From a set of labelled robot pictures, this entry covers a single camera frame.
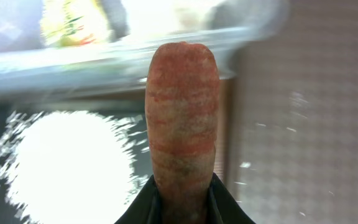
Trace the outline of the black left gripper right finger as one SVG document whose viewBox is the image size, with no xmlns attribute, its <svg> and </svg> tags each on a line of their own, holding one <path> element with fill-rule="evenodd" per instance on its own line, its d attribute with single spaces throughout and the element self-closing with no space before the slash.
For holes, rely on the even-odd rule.
<svg viewBox="0 0 358 224">
<path fill-rule="evenodd" d="M 209 224 L 255 224 L 214 173 L 208 188 Z"/>
</svg>

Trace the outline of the yellow snack wrapper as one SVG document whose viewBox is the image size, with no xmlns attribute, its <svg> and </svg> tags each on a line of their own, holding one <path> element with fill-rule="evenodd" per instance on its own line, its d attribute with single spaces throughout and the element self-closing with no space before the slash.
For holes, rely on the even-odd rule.
<svg viewBox="0 0 358 224">
<path fill-rule="evenodd" d="M 44 0 L 40 36 L 47 47 L 110 42 L 114 32 L 97 0 Z"/>
</svg>

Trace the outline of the white tissue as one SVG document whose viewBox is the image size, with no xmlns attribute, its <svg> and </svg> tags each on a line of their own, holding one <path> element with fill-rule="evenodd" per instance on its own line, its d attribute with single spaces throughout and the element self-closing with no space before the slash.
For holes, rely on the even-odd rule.
<svg viewBox="0 0 358 224">
<path fill-rule="evenodd" d="M 208 28 L 223 0 L 125 0 L 129 36 L 156 39 Z"/>
</svg>

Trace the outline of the orange carrot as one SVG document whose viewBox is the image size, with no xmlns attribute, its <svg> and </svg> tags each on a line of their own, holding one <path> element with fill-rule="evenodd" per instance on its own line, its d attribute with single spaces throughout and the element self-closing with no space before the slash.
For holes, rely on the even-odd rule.
<svg viewBox="0 0 358 224">
<path fill-rule="evenodd" d="M 207 221 L 219 85 L 214 55 L 203 44 L 163 44 L 152 57 L 145 115 L 163 223 Z"/>
</svg>

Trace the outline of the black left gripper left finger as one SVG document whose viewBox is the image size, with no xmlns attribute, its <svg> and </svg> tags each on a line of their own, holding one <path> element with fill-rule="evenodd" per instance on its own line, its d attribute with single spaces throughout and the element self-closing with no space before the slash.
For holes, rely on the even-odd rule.
<svg viewBox="0 0 358 224">
<path fill-rule="evenodd" d="M 153 175 L 114 224 L 162 224 L 161 199 Z"/>
</svg>

